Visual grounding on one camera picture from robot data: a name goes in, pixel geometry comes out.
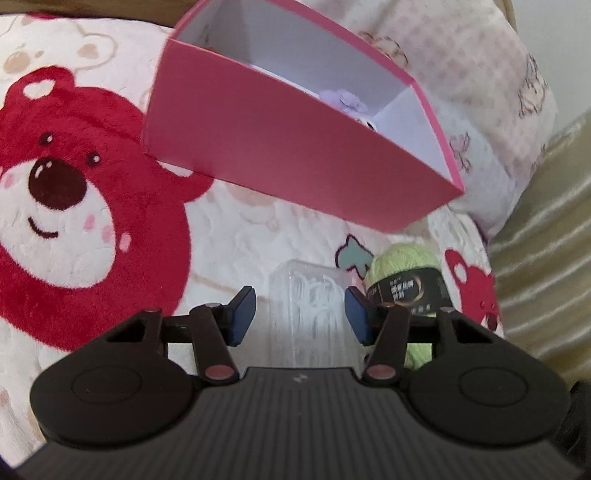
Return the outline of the beige satin curtain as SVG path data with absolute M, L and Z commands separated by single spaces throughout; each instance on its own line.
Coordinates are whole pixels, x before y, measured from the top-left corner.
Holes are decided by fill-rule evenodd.
M 590 377 L 590 115 L 545 148 L 489 243 L 505 336 L 568 385 Z

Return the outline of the purple plush toy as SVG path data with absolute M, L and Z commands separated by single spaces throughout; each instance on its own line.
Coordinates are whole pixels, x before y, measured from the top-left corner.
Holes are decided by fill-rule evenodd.
M 377 124 L 370 118 L 369 107 L 352 92 L 344 89 L 324 90 L 318 93 L 318 99 L 370 130 L 378 131 Z

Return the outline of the green yarn ball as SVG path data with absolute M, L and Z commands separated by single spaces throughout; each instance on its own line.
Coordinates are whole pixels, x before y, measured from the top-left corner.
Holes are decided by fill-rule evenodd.
M 400 304 L 413 315 L 435 317 L 453 306 L 439 258 L 416 243 L 393 244 L 376 256 L 363 285 L 373 303 Z

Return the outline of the pink cardboard storage box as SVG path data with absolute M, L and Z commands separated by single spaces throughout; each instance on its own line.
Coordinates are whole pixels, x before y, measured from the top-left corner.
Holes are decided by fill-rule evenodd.
M 344 89 L 378 131 L 318 99 Z M 142 143 L 157 159 L 392 233 L 461 196 L 419 84 L 297 1 L 200 1 L 168 37 Z

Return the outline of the red bear blanket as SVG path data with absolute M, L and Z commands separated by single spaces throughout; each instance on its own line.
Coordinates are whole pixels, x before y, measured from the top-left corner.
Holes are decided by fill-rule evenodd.
M 492 274 L 466 215 L 441 208 L 396 234 L 161 164 L 140 145 L 166 28 L 123 20 L 1 19 L 1 454 L 44 441 L 33 380 L 68 352 L 153 306 L 185 314 L 256 289 L 235 351 L 270 364 L 270 275 L 297 260 L 360 284 L 394 243 L 439 260 L 454 303 L 468 268 Z

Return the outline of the pink patterned pillow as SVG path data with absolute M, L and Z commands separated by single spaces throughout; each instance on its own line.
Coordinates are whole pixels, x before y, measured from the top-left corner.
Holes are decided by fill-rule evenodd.
M 531 181 L 557 116 L 534 57 L 493 1 L 311 1 L 418 81 L 465 186 L 452 209 L 486 239 Z

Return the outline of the clear plastic swab box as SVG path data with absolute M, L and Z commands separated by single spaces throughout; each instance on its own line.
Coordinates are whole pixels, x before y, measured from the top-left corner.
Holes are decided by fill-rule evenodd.
M 351 367 L 366 348 L 346 319 L 346 271 L 290 260 L 270 275 L 270 364 L 283 368 Z

